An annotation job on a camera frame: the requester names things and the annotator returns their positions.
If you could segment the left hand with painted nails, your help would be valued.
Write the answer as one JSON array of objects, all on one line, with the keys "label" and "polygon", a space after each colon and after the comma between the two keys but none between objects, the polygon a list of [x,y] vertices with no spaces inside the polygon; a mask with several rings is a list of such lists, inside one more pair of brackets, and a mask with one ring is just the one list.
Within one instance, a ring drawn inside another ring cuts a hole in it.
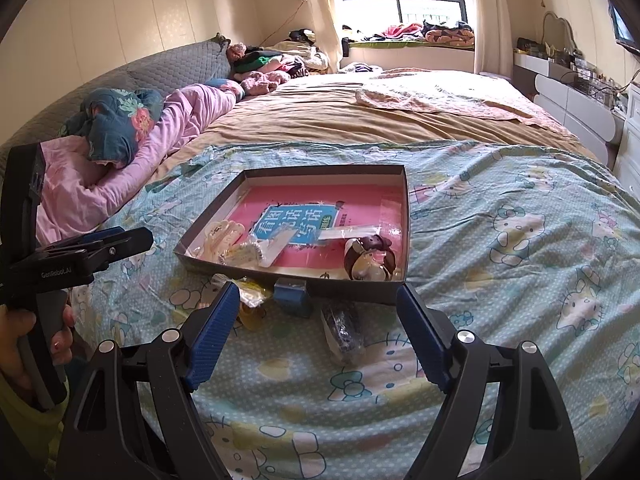
[{"label": "left hand with painted nails", "polygon": [[[35,326],[36,318],[25,310],[9,311],[1,307],[1,373],[21,396],[34,390],[32,378],[26,372],[23,359],[18,351],[18,340],[26,336]],[[72,328],[75,325],[73,309],[69,304],[62,311],[63,328],[52,336],[50,352],[54,365],[63,365],[73,357]]]}]

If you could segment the green left sleeve forearm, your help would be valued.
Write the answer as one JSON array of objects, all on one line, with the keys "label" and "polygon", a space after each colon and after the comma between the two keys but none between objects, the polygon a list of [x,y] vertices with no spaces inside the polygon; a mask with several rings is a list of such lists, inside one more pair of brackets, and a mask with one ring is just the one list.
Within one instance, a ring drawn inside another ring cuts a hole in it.
[{"label": "green left sleeve forearm", "polygon": [[1,413],[32,462],[51,479],[55,474],[69,398],[66,396],[62,403],[42,412],[20,398],[1,376]]}]

